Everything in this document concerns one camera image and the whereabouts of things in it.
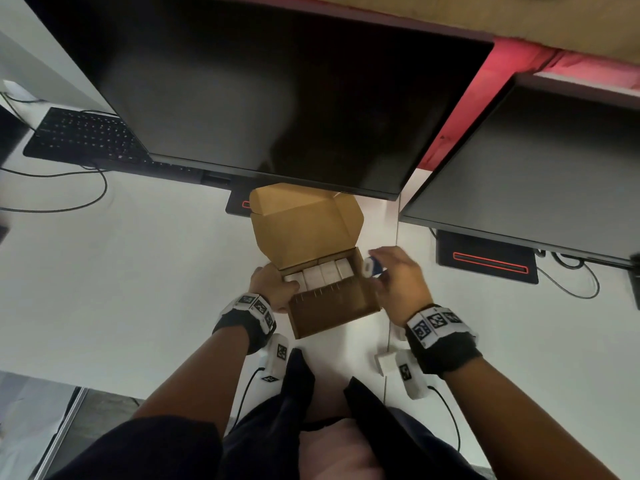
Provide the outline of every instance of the cardboard box lid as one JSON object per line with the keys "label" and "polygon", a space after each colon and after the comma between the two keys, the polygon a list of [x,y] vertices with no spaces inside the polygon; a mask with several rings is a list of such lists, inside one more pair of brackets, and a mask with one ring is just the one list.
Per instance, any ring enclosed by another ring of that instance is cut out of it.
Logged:
{"label": "cardboard box lid", "polygon": [[354,248],[364,216],[353,195],[275,184],[251,192],[260,250],[278,269]]}

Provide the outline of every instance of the black keyboard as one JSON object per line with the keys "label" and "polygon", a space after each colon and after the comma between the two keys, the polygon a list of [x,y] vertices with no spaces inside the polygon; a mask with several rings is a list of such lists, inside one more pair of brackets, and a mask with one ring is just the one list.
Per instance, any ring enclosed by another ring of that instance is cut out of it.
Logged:
{"label": "black keyboard", "polygon": [[98,166],[199,184],[204,171],[151,160],[148,152],[117,116],[50,108],[24,149],[27,157]]}

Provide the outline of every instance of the white desk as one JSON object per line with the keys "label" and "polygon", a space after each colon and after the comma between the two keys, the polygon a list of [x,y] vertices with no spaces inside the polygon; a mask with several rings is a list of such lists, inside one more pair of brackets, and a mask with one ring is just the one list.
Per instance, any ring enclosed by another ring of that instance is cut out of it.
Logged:
{"label": "white desk", "polygon": [[[409,187],[424,181],[419,171]],[[407,201],[402,198],[402,205]],[[640,312],[626,271],[589,265],[602,284],[592,300],[573,298],[540,275],[528,285],[438,266],[435,240],[426,227],[400,223],[400,247],[422,267],[437,303],[448,306],[479,334],[484,356],[622,479],[640,469]],[[587,270],[568,271],[551,257],[540,268],[568,289],[588,295]],[[408,348],[392,335],[391,347]],[[461,452],[488,466],[446,384],[435,378],[460,427]],[[425,424],[450,444],[456,434],[437,395],[411,401],[399,378],[387,382],[386,403]]]}
{"label": "white desk", "polygon": [[[20,107],[34,124],[46,109],[36,106]],[[22,156],[27,139],[5,167],[78,169]],[[225,213],[228,191],[117,172],[107,179],[105,199],[86,209],[1,216],[10,231],[0,244],[0,370],[145,398],[211,334],[220,309],[267,259],[251,221]],[[99,175],[0,172],[5,207],[69,207],[101,191]],[[398,202],[358,202],[361,250],[395,244]],[[293,343],[287,316],[276,319]],[[388,328],[381,312],[296,343],[317,375],[316,391],[357,376],[382,398],[384,379],[371,363],[387,348]],[[245,365],[242,390],[254,362]],[[341,394],[314,404],[318,415],[340,405]],[[243,410],[250,407],[248,399]]]}

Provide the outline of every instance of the person's left hand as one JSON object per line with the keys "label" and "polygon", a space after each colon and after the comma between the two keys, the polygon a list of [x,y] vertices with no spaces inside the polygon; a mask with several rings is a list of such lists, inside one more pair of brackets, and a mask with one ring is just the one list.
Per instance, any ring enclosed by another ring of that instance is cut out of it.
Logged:
{"label": "person's left hand", "polygon": [[286,313],[285,306],[300,288],[297,281],[282,281],[280,272],[273,263],[257,267],[251,275],[249,293],[258,293],[267,298],[274,312]]}

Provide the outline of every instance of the black wristband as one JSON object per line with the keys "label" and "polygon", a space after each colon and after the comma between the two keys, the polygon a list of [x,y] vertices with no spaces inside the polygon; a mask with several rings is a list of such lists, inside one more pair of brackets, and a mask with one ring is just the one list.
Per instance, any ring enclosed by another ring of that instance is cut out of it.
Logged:
{"label": "black wristband", "polygon": [[[268,303],[262,296],[248,294],[241,296],[223,311],[212,333],[221,328],[243,326],[249,335],[247,355],[258,352],[258,350],[267,345],[276,330],[276,322],[273,319],[271,307]],[[261,324],[261,319],[255,315],[260,316],[264,323]]]}
{"label": "black wristband", "polygon": [[471,329],[447,308],[432,305],[421,310],[405,330],[411,351],[425,374],[442,377],[444,372],[455,371],[471,359],[482,357]]}

